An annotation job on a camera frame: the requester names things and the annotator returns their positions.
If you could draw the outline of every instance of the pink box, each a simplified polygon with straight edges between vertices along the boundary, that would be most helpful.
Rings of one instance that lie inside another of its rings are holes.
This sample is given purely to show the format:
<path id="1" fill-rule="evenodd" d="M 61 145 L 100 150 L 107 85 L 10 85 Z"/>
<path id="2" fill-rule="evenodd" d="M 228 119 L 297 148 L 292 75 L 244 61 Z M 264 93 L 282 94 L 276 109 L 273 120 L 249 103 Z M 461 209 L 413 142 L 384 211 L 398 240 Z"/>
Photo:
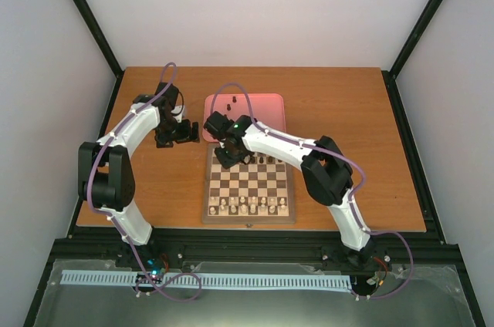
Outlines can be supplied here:
<path id="1" fill-rule="evenodd" d="M 204 120 L 202 125 L 204 125 L 206 119 L 211 114 L 213 96 L 214 95 L 211 94 L 205 100 Z M 283 97 L 277 93 L 250 93 L 249 99 L 252 104 L 254 117 L 257 120 L 262 121 L 265 125 L 274 129 L 286 132 Z M 228 104 L 231 107 L 230 111 L 227 110 Z M 218 97 L 216 97 L 215 108 L 213 111 L 218 111 L 234 121 L 241 115 L 249 114 L 247 101 L 243 94 L 219 94 Z M 217 140 L 215 140 L 204 128 L 202 129 L 202 138 L 208 142 L 217 142 Z"/>

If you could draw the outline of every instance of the robotic arm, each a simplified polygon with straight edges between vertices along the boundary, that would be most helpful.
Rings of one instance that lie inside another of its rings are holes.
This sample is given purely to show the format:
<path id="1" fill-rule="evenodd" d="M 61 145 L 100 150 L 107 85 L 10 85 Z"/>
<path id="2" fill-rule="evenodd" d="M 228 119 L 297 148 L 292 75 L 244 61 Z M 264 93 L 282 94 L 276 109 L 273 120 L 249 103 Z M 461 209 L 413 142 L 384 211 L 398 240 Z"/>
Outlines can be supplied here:
<path id="1" fill-rule="evenodd" d="M 160 83 L 155 95 L 166 85 Z M 153 95 L 139 95 L 133 101 L 129 113 L 106 136 L 95 143 L 85 142 L 79 148 L 78 190 L 79 195 L 86 200 L 87 182 L 94 159 L 101 147 L 113 137 L 100 163 L 100 167 L 108 166 L 108 173 L 98 171 L 94 177 L 93 205 L 110 214 L 108 218 L 115 218 L 136 245 L 148 243 L 152 227 L 145 221 L 134 200 L 135 180 L 130 157 L 152 130 L 155 131 L 154 139 L 158 148 L 172 147 L 174 142 L 199 141 L 198 123 L 184 119 L 184 104 L 176 106 L 179 93 L 178 88 L 171 85 L 161 97 L 137 113 L 153 98 Z"/>
<path id="2" fill-rule="evenodd" d="M 261 129 L 252 124 L 246 115 L 240 116 L 235 122 L 218 112 L 210 115 L 205 129 L 220 141 L 221 146 L 215 149 L 215 154 L 222 166 L 228 169 L 239 162 L 248 164 L 253 153 L 260 152 L 301 170 L 309 195 L 326 206 L 333 215 L 343 244 L 353 251 L 363 251 L 371 236 L 365 232 L 368 231 L 367 227 L 360 228 L 350 209 L 349 193 L 353 186 L 350 165 L 327 153 L 302 147 L 308 144 L 341 154 L 334 141 L 325 136 L 319 140 L 303 140 L 257 123 Z M 300 141 L 299 147 L 286 140 Z M 363 223 L 357 206 L 354 207 Z"/>

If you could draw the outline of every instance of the white wall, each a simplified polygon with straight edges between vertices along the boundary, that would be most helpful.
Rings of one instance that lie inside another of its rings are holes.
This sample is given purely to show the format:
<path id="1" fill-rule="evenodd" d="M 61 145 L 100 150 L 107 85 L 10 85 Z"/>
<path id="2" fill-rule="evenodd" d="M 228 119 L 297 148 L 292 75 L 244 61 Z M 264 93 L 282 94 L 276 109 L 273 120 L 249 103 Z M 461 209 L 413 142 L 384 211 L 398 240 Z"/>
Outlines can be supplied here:
<path id="1" fill-rule="evenodd" d="M 0 325 L 22 325 L 113 76 L 71 0 L 0 0 Z"/>
<path id="2" fill-rule="evenodd" d="M 427 0 L 88 0 L 123 66 L 380 66 Z"/>
<path id="3" fill-rule="evenodd" d="M 494 0 L 444 0 L 398 85 L 448 242 L 494 325 Z"/>

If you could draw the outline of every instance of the brown table surface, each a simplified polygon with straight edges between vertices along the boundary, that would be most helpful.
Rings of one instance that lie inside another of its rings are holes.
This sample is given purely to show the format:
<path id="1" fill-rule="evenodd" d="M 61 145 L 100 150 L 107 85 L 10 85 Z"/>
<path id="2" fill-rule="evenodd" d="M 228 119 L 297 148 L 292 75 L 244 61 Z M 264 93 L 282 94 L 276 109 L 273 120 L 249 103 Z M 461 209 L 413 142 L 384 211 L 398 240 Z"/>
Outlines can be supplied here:
<path id="1" fill-rule="evenodd" d="M 154 93 L 160 72 L 159 67 L 127 68 L 107 131 L 128 112 L 138 94 Z M 279 93 L 285 103 L 288 133 L 315 139 L 323 134 L 332 137 L 345 156 L 363 167 L 367 184 L 356 199 L 371 229 L 425 231 L 379 69 L 181 67 L 175 85 L 184 94 L 188 118 L 201 124 L 205 98 L 231 81 L 241 83 L 250 93 Z M 224 91 L 237 92 L 235 88 Z M 207 146 L 202 140 L 157 149 L 152 132 L 134 152 L 135 200 L 153 226 L 245 228 L 201 222 Z M 296 223 L 255 225 L 253 229 L 336 230 L 328 210 L 306 192 L 302 174 L 293 169 L 293 175 Z M 353 179 L 355 184 L 360 181 L 358 172 Z M 109 222 L 91 213 L 84 203 L 77 225 Z"/>

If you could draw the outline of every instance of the purple cable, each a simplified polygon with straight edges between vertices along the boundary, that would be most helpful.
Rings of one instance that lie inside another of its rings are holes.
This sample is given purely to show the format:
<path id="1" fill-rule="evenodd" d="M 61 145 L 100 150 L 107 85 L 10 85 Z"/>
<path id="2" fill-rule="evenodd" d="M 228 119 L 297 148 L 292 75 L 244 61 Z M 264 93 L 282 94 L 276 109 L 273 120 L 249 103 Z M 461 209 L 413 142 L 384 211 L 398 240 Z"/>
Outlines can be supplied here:
<path id="1" fill-rule="evenodd" d="M 161 97 L 167 91 L 167 89 L 171 86 L 171 84 L 174 82 L 175 78 L 177 77 L 177 71 L 178 71 L 177 70 L 177 65 L 175 65 L 174 62 L 169 62 L 169 63 L 167 63 L 164 66 L 163 70 L 161 71 L 160 83 L 163 82 L 164 73 L 166 72 L 166 70 L 170 66 L 173 66 L 174 67 L 174 71 L 173 71 L 173 73 L 171 75 L 171 78 L 170 78 L 170 81 L 168 82 L 168 84 L 156 96 L 154 96 L 149 101 L 147 101 L 143 106 L 139 107 L 136 110 L 136 113 L 132 113 L 132 114 L 126 116 L 125 119 L 123 119 L 120 122 L 120 124 L 117 126 L 117 128 L 115 128 L 115 130 L 113 132 L 114 137 L 109 137 L 108 140 L 105 142 L 105 144 L 101 147 L 100 152 L 98 152 L 98 154 L 96 155 L 96 159 L 94 160 L 93 167 L 91 168 L 90 177 L 89 177 L 89 179 L 87 181 L 87 203 L 88 203 L 91 211 L 93 213 L 95 213 L 95 214 L 105 214 L 107 217 L 111 218 L 111 222 L 113 223 L 113 225 L 119 231 L 120 235 L 123 238 L 128 238 L 128 236 L 127 236 L 127 233 L 125 232 L 125 230 L 120 226 L 120 224 L 118 223 L 118 221 L 111 214 L 106 213 L 104 211 L 100 211 L 100 210 L 96 209 L 94 207 L 94 205 L 93 205 L 93 182 L 94 182 L 94 177 L 96 176 L 96 172 L 98 170 L 98 165 L 100 164 L 100 161 L 101 161 L 101 158 L 103 157 L 104 152 L 107 150 L 108 146 L 112 143 L 112 141 L 117 136 L 117 134 L 127 125 L 127 123 L 129 123 L 136 116 L 136 114 L 138 114 L 139 112 L 141 112 L 142 110 L 144 110 L 146 107 L 148 107 L 149 105 L 151 105 L 157 98 Z M 194 278 L 196 278 L 198 280 L 198 290 L 197 290 L 197 292 L 192 297 L 186 298 L 186 299 L 179 299 L 179 298 L 174 298 L 173 296 L 170 296 L 169 294 L 163 292 L 161 289 L 163 287 L 165 287 L 166 285 L 168 285 L 168 283 L 165 283 L 164 285 L 161 285 L 160 287 L 158 287 L 153 282 L 153 280 L 149 276 L 149 274 L 147 273 L 146 268 L 144 267 L 144 264 L 142 263 L 142 261 L 140 259 L 140 256 L 139 256 L 139 253 L 137 252 L 136 246 L 134 245 L 134 243 L 132 242 L 132 240 L 129 239 L 128 243 L 130 245 L 130 248 L 132 249 L 132 252 L 134 253 L 134 256 L 135 256 L 135 258 L 137 260 L 137 263 L 139 264 L 140 269 L 144 273 L 144 276 L 148 280 L 149 284 L 154 287 L 154 290 L 156 292 L 159 292 L 165 298 L 169 298 L 170 300 L 172 300 L 174 302 L 189 302 L 189 301 L 192 301 L 192 300 L 194 300 L 195 298 L 197 298 L 199 296 L 199 294 L 202 291 L 202 282 L 201 282 L 201 279 L 197 275 L 195 275 L 193 273 L 181 273 L 181 274 L 175 276 L 175 278 L 185 277 L 185 276 L 191 276 L 191 277 L 194 277 Z"/>
<path id="2" fill-rule="evenodd" d="M 254 118 L 254 112 L 252 110 L 252 104 L 250 102 L 249 94 L 247 93 L 247 91 L 245 90 L 245 88 L 242 85 L 238 84 L 238 83 L 235 83 L 235 82 L 233 82 L 233 83 L 226 83 L 225 85 L 221 86 L 216 91 L 215 95 L 213 96 L 213 100 L 211 102 L 211 111 L 210 111 L 210 113 L 213 113 L 214 112 L 215 101 L 216 101 L 216 98 L 218 97 L 218 94 L 224 88 L 226 88 L 227 86 L 236 86 L 237 88 L 239 88 L 242 91 L 242 93 L 245 96 L 245 100 L 247 101 L 247 107 L 249 108 L 249 116 L 250 116 L 250 119 L 252 121 L 252 124 L 254 124 L 257 129 L 259 129 L 259 130 L 261 130 L 262 132 L 265 133 L 266 131 L 257 123 L 257 121 Z M 273 136 L 275 138 L 278 138 L 279 140 L 282 140 L 282 141 L 287 142 L 287 143 L 291 143 L 291 144 L 293 144 L 295 146 L 299 146 L 299 141 L 298 140 L 292 140 L 291 138 L 288 138 L 288 137 L 279 135 L 278 133 L 274 133 L 271 130 L 268 130 L 267 133 L 270 136 Z M 362 230 L 365 233 L 367 233 L 367 234 L 369 234 L 371 236 L 380 236 L 382 234 L 394 234 L 395 236 L 397 236 L 398 238 L 400 238 L 400 240 L 403 242 L 405 248 L 407 249 L 408 257 L 410 258 L 410 274 L 408 275 L 407 279 L 403 282 L 403 284 L 400 285 L 400 287 L 398 287 L 396 290 L 393 290 L 392 292 L 389 292 L 386 295 L 382 295 L 382 296 L 371 296 L 370 298 L 372 298 L 373 300 L 382 300 L 384 298 L 389 298 L 389 297 L 391 297 L 393 295 L 396 295 L 411 280 L 411 276 L 413 275 L 413 272 L 414 272 L 414 259 L 413 259 L 413 255 L 411 253 L 410 246 L 408 245 L 408 243 L 406 242 L 406 240 L 403 238 L 403 236 L 401 234 L 399 234 L 398 232 L 396 232 L 396 231 L 366 231 L 364 229 L 365 226 L 360 221 L 360 218 L 358 217 L 357 211 L 355 210 L 355 207 L 354 207 L 354 195 L 363 187 L 363 185 L 367 181 L 367 176 L 365 175 L 364 170 L 361 167 L 359 167 L 356 163 L 354 163 L 352 160 L 346 158 L 343 155 L 340 155 L 339 153 L 335 153 L 333 151 L 329 151 L 329 150 L 327 150 L 325 148 L 322 148 L 322 147 L 313 146 L 313 145 L 308 144 L 308 143 L 303 143 L 302 144 L 302 147 L 310 148 L 311 150 L 315 150 L 315 151 L 318 151 L 318 152 L 321 152 L 321 153 L 327 153 L 330 156 L 336 157 L 336 158 L 344 161 L 345 163 L 351 165 L 352 167 L 354 167 L 360 173 L 360 175 L 362 176 L 362 180 L 360 181 L 360 183 L 355 188 L 353 188 L 350 191 L 350 193 L 348 194 L 348 199 L 350 201 L 350 210 L 352 212 L 352 215 L 355 218 L 355 221 L 357 222 L 357 224 L 358 224 L 358 226 L 360 228 L 363 228 Z"/>

